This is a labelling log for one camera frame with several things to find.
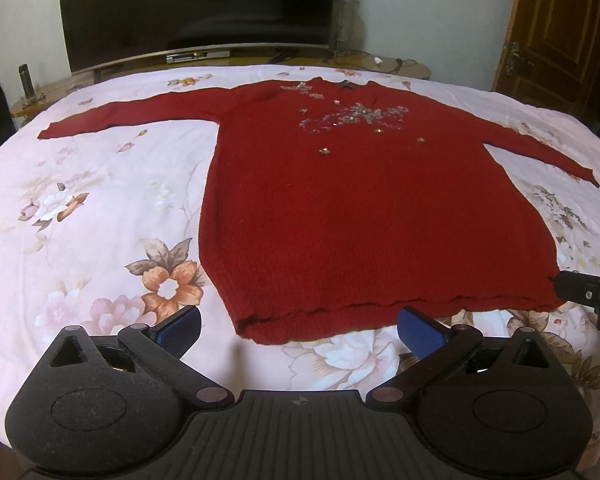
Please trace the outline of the red embellished knit sweater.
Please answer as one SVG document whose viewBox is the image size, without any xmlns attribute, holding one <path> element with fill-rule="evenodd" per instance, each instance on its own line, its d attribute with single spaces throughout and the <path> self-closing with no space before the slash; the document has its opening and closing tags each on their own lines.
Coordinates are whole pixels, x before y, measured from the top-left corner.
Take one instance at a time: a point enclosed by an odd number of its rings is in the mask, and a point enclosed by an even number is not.
<svg viewBox="0 0 600 480">
<path fill-rule="evenodd" d="M 199 257 L 258 344 L 391 325 L 401 308 L 550 311 L 554 238 L 491 155 L 593 182 L 528 134 L 376 82 L 269 80 L 112 102 L 46 139 L 166 120 L 219 128 Z"/>
</svg>

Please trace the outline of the brown wooden door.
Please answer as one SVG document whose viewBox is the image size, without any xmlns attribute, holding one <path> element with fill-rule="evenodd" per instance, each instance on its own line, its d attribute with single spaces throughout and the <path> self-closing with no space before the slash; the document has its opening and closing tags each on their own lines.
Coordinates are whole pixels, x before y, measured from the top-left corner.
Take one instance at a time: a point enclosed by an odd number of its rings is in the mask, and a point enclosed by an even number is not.
<svg viewBox="0 0 600 480">
<path fill-rule="evenodd" d="M 600 0 L 514 0 L 492 90 L 594 126 Z"/>
</svg>

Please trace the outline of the dark remote in holder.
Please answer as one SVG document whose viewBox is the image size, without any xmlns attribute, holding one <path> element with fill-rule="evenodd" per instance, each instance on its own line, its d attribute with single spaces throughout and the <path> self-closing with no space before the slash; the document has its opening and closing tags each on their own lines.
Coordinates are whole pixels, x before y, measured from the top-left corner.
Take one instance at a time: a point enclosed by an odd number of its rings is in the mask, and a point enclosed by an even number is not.
<svg viewBox="0 0 600 480">
<path fill-rule="evenodd" d="M 24 102 L 31 104 L 35 101 L 36 94 L 27 64 L 21 64 L 18 67 L 18 73 L 23 88 Z"/>
</svg>

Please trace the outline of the silver set-top box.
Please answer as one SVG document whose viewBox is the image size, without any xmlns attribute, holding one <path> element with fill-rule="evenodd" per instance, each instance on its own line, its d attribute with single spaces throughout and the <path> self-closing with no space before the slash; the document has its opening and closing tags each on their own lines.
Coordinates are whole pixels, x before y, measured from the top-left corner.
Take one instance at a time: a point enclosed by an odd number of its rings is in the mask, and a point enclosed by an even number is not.
<svg viewBox="0 0 600 480">
<path fill-rule="evenodd" d="M 230 50 L 228 50 L 228 49 L 189 51 L 189 52 L 168 54 L 166 56 L 166 62 L 168 64 L 184 64 L 184 63 L 193 63 L 193 62 L 199 62 L 199 61 L 210 61 L 210 60 L 216 60 L 217 58 L 229 58 L 229 57 L 230 57 Z"/>
</svg>

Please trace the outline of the wooden TV stand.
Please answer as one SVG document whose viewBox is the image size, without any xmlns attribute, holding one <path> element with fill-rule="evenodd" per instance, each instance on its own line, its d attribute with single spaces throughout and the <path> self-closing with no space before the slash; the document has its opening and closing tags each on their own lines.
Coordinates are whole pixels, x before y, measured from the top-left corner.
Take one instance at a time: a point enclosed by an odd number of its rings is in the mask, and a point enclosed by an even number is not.
<svg viewBox="0 0 600 480">
<path fill-rule="evenodd" d="M 336 68 L 337 70 L 367 70 L 368 72 L 425 80 L 430 79 L 432 75 L 432 71 L 428 66 L 411 58 L 402 60 L 402 58 L 380 56 L 384 62 L 381 65 L 376 65 L 374 57 L 377 55 L 360 50 L 332 51 L 318 47 L 284 46 L 227 47 L 220 49 L 230 50 L 230 57 L 193 63 L 168 64 L 166 62 L 167 54 L 163 53 L 144 56 L 143 58 L 125 58 L 107 65 L 79 70 L 66 79 L 39 88 L 36 92 L 36 100 L 31 104 L 24 102 L 24 99 L 15 102 L 10 108 L 10 114 L 13 118 L 30 120 L 73 91 L 92 84 L 99 84 L 106 80 L 132 74 L 170 70 L 178 67 L 278 64 L 285 67 L 318 66 Z"/>
</svg>

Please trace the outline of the large black television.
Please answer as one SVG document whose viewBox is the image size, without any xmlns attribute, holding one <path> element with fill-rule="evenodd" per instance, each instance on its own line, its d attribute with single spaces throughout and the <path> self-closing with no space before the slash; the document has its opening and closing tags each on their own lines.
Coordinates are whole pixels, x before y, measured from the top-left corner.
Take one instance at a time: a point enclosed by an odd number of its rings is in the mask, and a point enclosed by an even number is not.
<svg viewBox="0 0 600 480">
<path fill-rule="evenodd" d="M 233 44 L 324 46 L 334 0 L 60 0 L 73 72 Z"/>
</svg>

